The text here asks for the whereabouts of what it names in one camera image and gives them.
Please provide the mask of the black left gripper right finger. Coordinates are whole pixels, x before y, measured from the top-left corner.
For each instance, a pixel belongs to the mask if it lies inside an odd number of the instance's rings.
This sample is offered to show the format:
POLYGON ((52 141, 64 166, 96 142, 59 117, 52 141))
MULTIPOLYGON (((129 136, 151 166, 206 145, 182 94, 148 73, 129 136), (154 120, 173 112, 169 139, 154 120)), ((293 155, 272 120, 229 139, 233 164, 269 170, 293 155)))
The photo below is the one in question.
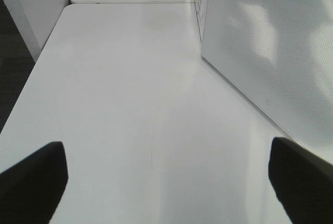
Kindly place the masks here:
POLYGON ((275 137, 268 177, 292 223, 332 223, 332 164, 287 138, 275 137))

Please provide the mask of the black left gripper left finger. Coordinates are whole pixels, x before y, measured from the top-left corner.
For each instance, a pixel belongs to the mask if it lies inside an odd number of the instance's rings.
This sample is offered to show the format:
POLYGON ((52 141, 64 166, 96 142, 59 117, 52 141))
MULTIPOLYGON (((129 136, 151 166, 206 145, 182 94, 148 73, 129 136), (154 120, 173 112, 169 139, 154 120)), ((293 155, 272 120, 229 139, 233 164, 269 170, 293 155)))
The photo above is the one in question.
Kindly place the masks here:
POLYGON ((49 223, 68 183, 62 142, 50 142, 1 173, 1 223, 49 223))

